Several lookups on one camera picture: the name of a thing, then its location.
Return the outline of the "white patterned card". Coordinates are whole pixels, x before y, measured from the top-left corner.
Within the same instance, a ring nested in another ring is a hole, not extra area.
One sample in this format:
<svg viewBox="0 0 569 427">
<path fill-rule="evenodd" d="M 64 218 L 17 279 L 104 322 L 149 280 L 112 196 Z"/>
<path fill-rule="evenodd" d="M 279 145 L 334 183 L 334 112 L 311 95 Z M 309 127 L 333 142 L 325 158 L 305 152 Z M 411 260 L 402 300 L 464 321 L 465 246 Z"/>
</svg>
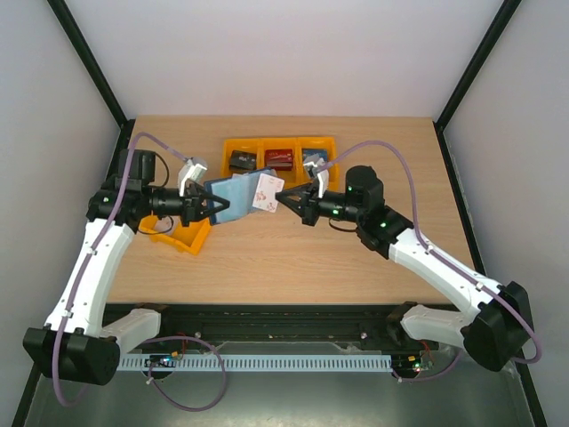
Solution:
<svg viewBox="0 0 569 427">
<path fill-rule="evenodd" d="M 278 207 L 276 194 L 283 190 L 284 185 L 283 179 L 262 173 L 253 195 L 252 207 L 272 214 L 275 213 Z"/>
</svg>

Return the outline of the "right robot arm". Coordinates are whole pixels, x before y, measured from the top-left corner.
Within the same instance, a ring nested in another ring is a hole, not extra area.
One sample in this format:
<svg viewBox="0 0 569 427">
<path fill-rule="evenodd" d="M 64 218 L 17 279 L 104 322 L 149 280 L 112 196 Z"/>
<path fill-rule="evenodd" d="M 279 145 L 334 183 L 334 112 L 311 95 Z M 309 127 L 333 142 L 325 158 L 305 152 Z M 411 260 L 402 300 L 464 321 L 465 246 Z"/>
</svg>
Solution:
<svg viewBox="0 0 569 427">
<path fill-rule="evenodd" d="M 383 183 L 370 166 L 350 168 L 345 182 L 345 191 L 335 192 L 315 179 L 277 193 L 276 200 L 308 226 L 322 217 L 353 223 L 367 249 L 413 272 L 454 306 L 398 306 L 387 320 L 389 341 L 400 349 L 415 341 L 450 345 L 493 372 L 515 360 L 533 334 L 525 289 L 515 281 L 504 286 L 477 273 L 427 240 L 413 222 L 385 203 Z"/>
</svg>

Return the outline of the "blue leather card holder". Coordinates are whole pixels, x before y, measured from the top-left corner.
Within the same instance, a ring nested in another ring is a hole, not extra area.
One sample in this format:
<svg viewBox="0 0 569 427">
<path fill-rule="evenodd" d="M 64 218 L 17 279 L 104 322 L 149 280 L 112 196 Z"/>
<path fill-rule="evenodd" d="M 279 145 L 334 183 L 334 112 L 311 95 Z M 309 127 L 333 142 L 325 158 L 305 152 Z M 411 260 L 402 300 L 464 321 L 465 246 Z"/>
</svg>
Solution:
<svg viewBox="0 0 569 427">
<path fill-rule="evenodd" d="M 229 207 L 210 217 L 212 226 L 225 222 L 232 222 L 245 217 L 247 214 L 258 211 L 252 206 L 253 197 L 258 186 L 260 176 L 265 173 L 276 176 L 274 169 L 265 167 L 249 173 L 234 173 L 229 178 L 210 180 L 204 183 L 204 188 L 214 196 L 228 200 Z"/>
</svg>

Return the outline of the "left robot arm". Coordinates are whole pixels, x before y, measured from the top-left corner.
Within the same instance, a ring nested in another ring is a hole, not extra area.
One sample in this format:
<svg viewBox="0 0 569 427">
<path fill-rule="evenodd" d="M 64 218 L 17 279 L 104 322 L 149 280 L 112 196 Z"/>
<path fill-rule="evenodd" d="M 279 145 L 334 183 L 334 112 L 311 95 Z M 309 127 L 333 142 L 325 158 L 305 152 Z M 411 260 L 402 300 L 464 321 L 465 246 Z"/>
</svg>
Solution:
<svg viewBox="0 0 569 427">
<path fill-rule="evenodd" d="M 187 227 L 228 208 L 227 200 L 200 185 L 207 169 L 203 159 L 189 157 L 176 187 L 156 187 L 156 152 L 121 152 L 117 172 L 89 201 L 83 244 L 65 290 L 44 325 L 24 335 L 23 347 L 44 376 L 105 385 L 124 354 L 157 337 L 164 309 L 156 304 L 103 324 L 110 287 L 144 218 L 178 217 Z"/>
</svg>

